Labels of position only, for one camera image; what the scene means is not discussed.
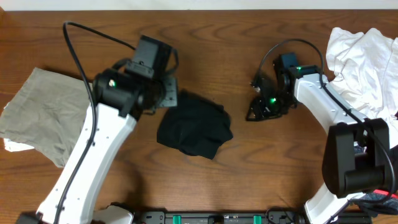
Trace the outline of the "black t-shirt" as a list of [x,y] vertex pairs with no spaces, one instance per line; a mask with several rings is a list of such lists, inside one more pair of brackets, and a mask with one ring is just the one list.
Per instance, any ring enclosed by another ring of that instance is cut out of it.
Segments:
[[167,110],[157,130],[157,142],[188,156],[214,159],[233,138],[231,118],[219,105],[189,91],[178,94],[178,105]]

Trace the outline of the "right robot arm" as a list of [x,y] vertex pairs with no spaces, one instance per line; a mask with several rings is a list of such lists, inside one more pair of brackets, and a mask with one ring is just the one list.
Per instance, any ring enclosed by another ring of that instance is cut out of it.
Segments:
[[334,223],[350,204],[369,212],[388,212],[383,205],[397,188],[389,128],[351,108],[332,89],[323,67],[299,65],[294,53],[273,61],[276,80],[257,70],[251,86],[258,92],[247,121],[277,119],[303,104],[326,132],[322,162],[323,185],[304,205],[297,223]]

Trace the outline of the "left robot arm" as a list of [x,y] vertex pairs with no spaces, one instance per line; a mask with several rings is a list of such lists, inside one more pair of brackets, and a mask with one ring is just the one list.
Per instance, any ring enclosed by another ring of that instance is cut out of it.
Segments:
[[177,105],[177,50],[141,36],[133,58],[124,58],[94,79],[83,129],[57,183],[36,212],[18,223],[133,223],[134,212],[113,202],[95,210],[110,166],[142,114]]

